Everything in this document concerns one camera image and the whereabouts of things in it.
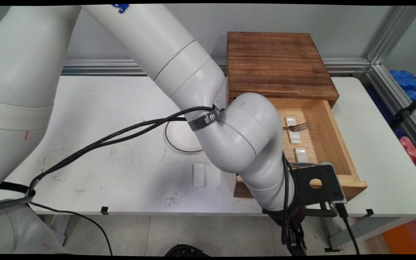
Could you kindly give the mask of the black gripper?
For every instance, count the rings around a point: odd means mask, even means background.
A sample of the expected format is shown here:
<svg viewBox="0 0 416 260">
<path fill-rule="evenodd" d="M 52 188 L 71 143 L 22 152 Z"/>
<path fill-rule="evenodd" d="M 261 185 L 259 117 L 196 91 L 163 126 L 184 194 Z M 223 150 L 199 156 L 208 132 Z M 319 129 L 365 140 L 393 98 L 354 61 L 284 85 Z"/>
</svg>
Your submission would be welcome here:
<svg viewBox="0 0 416 260">
<path fill-rule="evenodd" d="M 285 224 L 283 217 L 283 210 L 270 211 L 264 209 L 264 214 L 267 214 L 275 224 L 282 230 L 282 226 Z M 304 230 L 302 222 L 305 219 L 304 208 L 296 208 L 288 213 L 290 215 L 288 225 L 288 241 L 291 246 L 292 256 L 306 256 L 306 248 L 304 247 Z"/>
</svg>

